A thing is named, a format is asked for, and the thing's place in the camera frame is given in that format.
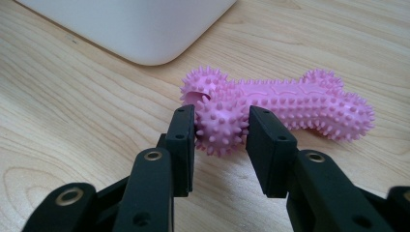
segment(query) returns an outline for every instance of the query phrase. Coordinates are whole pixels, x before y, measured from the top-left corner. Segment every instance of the white object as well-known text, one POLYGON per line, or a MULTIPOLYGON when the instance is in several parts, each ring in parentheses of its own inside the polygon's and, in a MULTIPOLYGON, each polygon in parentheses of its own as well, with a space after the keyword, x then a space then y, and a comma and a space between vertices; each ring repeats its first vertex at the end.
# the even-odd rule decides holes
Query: white object
POLYGON ((186 50, 236 0, 16 0, 141 65, 186 50))

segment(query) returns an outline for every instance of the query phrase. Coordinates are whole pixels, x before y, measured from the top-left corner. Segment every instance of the table surface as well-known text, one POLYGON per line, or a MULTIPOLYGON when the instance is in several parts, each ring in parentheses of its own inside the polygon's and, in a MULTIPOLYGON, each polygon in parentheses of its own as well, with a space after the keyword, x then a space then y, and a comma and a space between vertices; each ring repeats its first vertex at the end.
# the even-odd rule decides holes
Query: table surface
MULTIPOLYGON (((128 62, 11 0, 0 1, 0 231, 17 231, 54 189, 97 190, 128 176, 181 105, 191 69, 231 79, 333 70, 374 107, 352 143, 292 131, 331 156, 358 187, 410 186, 410 4, 407 1, 238 0, 174 61, 128 62)), ((176 231, 291 231, 284 199, 267 199, 245 148, 196 151, 193 192, 175 200, 176 231)))

